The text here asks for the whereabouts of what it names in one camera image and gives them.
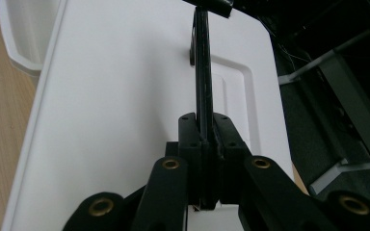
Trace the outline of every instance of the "white plastic edge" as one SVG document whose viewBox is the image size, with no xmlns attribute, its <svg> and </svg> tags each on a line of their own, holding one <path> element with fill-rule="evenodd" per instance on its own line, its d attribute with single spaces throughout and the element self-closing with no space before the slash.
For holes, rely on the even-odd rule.
<svg viewBox="0 0 370 231">
<path fill-rule="evenodd" d="M 17 206 L 17 199 L 20 194 L 20 189 L 22 188 L 23 175 L 26 169 L 27 160 L 29 157 L 29 150 L 32 143 L 32 139 L 35 133 L 35 125 L 37 123 L 37 118 L 40 110 L 40 102 L 43 96 L 44 86 L 46 84 L 47 73 L 49 71 L 49 66 L 52 62 L 53 51 L 56 46 L 57 37 L 59 35 L 60 25 L 62 24 L 63 15 L 66 8 L 67 0 L 61 0 L 59 4 L 59 9 L 57 11 L 56 20 L 53 26 L 52 35 L 47 48 L 47 53 L 44 59 L 43 69 L 41 71 L 41 76 L 38 84 L 38 88 L 35 94 L 35 100 L 33 107 L 29 116 L 28 127 L 26 129 L 26 135 L 23 140 L 22 149 L 20 151 L 19 161 L 17 163 L 16 173 L 14 175 L 11 194 L 9 197 L 8 205 L 6 208 L 6 213 L 4 221 L 2 223 L 1 230 L 7 231 L 12 229 L 13 219 L 15 217 L 15 210 Z"/>
<path fill-rule="evenodd" d="M 32 77 L 39 77 L 43 65 L 31 62 L 29 59 L 20 55 L 17 50 L 6 0 L 0 0 L 0 25 L 2 37 L 12 65 Z"/>
</svg>

